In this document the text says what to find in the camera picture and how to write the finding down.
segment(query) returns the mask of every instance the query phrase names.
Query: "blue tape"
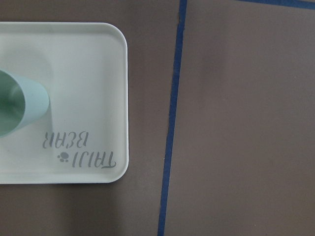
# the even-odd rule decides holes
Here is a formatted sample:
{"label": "blue tape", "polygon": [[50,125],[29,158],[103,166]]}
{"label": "blue tape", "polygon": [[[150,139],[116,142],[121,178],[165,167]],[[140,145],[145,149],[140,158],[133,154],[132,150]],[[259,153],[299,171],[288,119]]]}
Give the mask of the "blue tape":
{"label": "blue tape", "polygon": [[179,85],[181,61],[182,61],[186,6],[187,6],[187,0],[180,0],[180,5],[179,5],[180,20],[177,26],[177,35],[176,35],[176,44],[175,44],[173,81],[172,81],[172,91],[171,91],[171,99],[170,99],[170,107],[169,107],[168,133],[167,133],[166,147],[165,147],[165,159],[164,159],[163,181],[162,181],[162,192],[161,192],[161,207],[160,207],[159,218],[158,218],[157,236],[163,236],[164,229],[165,229],[168,186],[169,186],[169,177],[171,173],[173,140],[174,140],[174,131],[175,131],[176,109],[177,109],[178,85]]}
{"label": "blue tape", "polygon": [[248,1],[248,2],[264,3],[264,4],[271,4],[271,5],[279,5],[279,6],[315,9],[315,2],[310,2],[310,1],[300,1],[300,0],[238,0],[238,1]]}

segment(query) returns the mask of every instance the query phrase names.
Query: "brown floor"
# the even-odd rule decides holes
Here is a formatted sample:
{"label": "brown floor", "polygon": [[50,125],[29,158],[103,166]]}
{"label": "brown floor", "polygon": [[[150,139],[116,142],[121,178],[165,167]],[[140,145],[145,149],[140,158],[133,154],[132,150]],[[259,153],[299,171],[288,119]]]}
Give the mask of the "brown floor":
{"label": "brown floor", "polygon": [[115,183],[0,186],[1,236],[157,234],[178,7],[177,0],[1,1],[0,21],[107,22],[123,32],[130,134],[129,168]]}
{"label": "brown floor", "polygon": [[[0,21],[124,33],[130,164],[112,184],[1,185],[0,235],[157,234],[178,6],[1,1]],[[314,235],[314,22],[312,10],[188,2],[166,236]]]}
{"label": "brown floor", "polygon": [[166,236],[313,236],[315,12],[188,2]]}

